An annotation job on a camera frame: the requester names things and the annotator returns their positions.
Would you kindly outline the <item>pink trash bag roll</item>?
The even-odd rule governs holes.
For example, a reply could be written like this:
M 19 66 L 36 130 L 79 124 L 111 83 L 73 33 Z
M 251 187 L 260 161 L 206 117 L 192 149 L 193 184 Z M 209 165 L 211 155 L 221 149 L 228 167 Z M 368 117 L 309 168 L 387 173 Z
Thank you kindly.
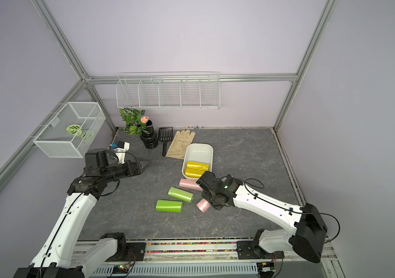
M 197 208 L 202 212 L 205 213 L 209 208 L 211 208 L 211 203 L 206 199 L 202 199 L 197 203 Z
M 188 180 L 184 178 L 180 180 L 179 187 L 193 191 L 200 191 L 200 192 L 203 191 L 203 189 L 196 183 L 196 181 Z

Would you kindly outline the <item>yellow trash bag roll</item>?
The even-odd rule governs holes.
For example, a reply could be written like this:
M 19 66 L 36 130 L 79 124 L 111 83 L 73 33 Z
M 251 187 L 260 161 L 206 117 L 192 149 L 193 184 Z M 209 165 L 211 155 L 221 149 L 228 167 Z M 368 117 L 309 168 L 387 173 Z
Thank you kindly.
M 198 171 L 209 171 L 210 165 L 201 162 L 188 161 L 187 169 L 198 170 Z
M 199 179 L 203 174 L 204 174 L 204 171 L 202 171 L 202 170 L 196 170 L 196 169 L 190 169 L 190 168 L 186 168 L 186 170 L 185 170 L 185 176 L 188 178 Z

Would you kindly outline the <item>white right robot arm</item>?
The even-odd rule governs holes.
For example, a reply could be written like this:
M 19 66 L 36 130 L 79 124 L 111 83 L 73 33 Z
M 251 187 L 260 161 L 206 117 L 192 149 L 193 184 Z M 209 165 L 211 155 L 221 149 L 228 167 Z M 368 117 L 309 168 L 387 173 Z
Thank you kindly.
M 248 210 L 281 227 L 279 231 L 259 229 L 252 240 L 238 241 L 239 259 L 275 259 L 279 252 L 293 251 L 306 261 L 315 264 L 321 261 L 328 228 L 315 206 L 279 201 L 231 175 L 217 178 L 206 171 L 196 183 L 212 208 L 230 206 Z

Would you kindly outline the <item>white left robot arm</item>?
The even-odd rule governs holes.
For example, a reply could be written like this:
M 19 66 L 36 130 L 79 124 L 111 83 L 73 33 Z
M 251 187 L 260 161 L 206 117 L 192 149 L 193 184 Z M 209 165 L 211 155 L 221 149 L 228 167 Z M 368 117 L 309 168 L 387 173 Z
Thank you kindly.
M 16 278 L 88 278 L 107 261 L 135 263 L 144 257 L 144 243 L 131 247 L 122 232 L 107 233 L 79 258 L 72 257 L 88 215 L 108 184 L 141 175 L 150 160 L 125 160 L 127 151 L 92 149 L 85 154 L 85 167 L 67 191 L 63 210 L 50 235 L 29 266 L 19 268 Z

